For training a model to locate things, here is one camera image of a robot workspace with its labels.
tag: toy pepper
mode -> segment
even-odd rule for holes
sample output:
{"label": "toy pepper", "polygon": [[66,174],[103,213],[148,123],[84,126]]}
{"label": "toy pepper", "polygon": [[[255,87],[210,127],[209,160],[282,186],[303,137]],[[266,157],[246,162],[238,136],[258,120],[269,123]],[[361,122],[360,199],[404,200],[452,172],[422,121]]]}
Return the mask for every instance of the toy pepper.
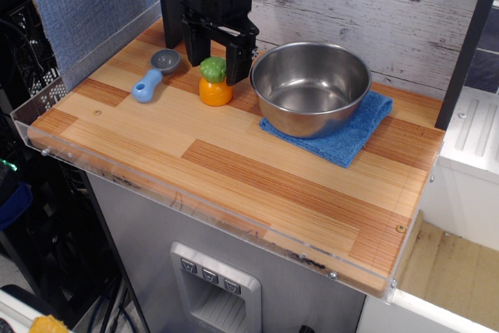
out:
{"label": "toy pepper", "polygon": [[232,99],[234,89],[227,85],[225,59],[211,56],[201,62],[200,99],[206,105],[226,105]]}

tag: wooden tabletop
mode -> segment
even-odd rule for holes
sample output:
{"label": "wooden tabletop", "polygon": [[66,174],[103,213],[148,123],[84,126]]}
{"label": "wooden tabletop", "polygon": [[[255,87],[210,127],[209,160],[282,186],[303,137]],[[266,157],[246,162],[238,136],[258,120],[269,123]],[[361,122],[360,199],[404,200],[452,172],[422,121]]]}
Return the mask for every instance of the wooden tabletop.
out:
{"label": "wooden tabletop", "polygon": [[186,192],[183,209],[383,293],[378,276],[393,276],[441,147],[444,132],[434,128],[441,102],[375,83],[374,91],[393,98],[393,111],[344,169],[262,131],[248,79],[235,85],[228,105],[204,105],[199,69],[183,44],[181,66],[153,100],[135,101],[133,85],[164,47],[158,21],[41,116],[32,141],[59,155],[74,145],[75,164],[171,198],[172,206],[176,190]]}

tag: blue measuring spoon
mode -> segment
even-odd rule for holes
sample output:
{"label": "blue measuring spoon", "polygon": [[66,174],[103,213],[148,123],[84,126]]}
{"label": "blue measuring spoon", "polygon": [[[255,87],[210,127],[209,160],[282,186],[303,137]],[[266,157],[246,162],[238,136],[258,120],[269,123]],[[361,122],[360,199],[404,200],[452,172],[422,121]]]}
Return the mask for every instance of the blue measuring spoon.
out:
{"label": "blue measuring spoon", "polygon": [[163,75],[172,74],[179,67],[180,54],[175,50],[165,49],[156,52],[150,58],[146,75],[132,88],[133,97],[140,103],[147,103],[153,98],[154,89],[163,79]]}

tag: wood grain surface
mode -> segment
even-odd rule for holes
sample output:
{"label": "wood grain surface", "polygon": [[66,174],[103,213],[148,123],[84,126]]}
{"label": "wood grain surface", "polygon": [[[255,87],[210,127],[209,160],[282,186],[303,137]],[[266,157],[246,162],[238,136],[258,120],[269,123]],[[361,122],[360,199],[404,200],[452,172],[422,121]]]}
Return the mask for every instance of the wood grain surface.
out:
{"label": "wood grain surface", "polygon": [[499,252],[423,222],[400,288],[494,331]]}
{"label": "wood grain surface", "polygon": [[384,292],[378,276],[394,274],[441,147],[444,132],[434,128],[441,103],[375,83],[394,109],[344,169],[262,131],[248,80],[235,85],[228,105],[202,104],[199,69],[183,45],[181,66],[153,100],[135,101],[133,85],[163,47],[158,21],[41,116],[32,142],[60,158],[70,150],[76,165]]}

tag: clear plastic panel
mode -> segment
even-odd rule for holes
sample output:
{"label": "clear plastic panel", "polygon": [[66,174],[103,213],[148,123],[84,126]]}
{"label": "clear plastic panel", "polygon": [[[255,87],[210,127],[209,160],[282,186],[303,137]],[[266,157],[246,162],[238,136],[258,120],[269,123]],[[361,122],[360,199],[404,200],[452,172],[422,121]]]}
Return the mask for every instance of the clear plastic panel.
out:
{"label": "clear plastic panel", "polygon": [[[52,85],[59,83],[60,81],[56,80]],[[144,175],[128,166],[120,165],[116,161],[104,158],[32,126],[35,120],[45,112],[51,111],[51,107],[61,100],[58,95],[50,94],[52,85],[44,88],[12,113],[19,134],[27,146],[41,151],[44,155],[50,155],[70,163],[86,172],[99,175],[207,225],[231,233],[245,242],[299,263],[324,277],[330,278],[332,282],[341,282],[388,303],[391,301],[397,286],[397,282],[393,279],[397,264],[393,267],[394,270],[389,277],[380,275],[368,267],[355,264],[317,246],[312,246],[299,238],[293,238],[284,232],[276,231],[251,218],[243,217],[195,197],[165,182]]]}

